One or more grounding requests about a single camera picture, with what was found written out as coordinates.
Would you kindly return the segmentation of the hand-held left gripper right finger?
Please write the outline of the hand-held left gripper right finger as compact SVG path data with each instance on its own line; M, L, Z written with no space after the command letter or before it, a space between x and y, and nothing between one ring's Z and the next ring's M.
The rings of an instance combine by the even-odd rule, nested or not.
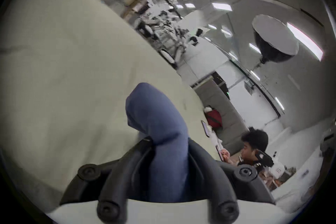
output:
M238 200L275 205L269 189L254 166L233 166L217 161L198 143L188 139L191 197L209 202L211 223L233 223L238 219Z

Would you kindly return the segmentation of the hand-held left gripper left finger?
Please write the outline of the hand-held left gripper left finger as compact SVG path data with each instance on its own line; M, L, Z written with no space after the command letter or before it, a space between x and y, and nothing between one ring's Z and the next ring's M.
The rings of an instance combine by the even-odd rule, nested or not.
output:
M120 159L81 166L63 194L60 205L98 200L96 212L103 223L125 223L128 194L134 191L136 174L153 159L153 140L145 137Z

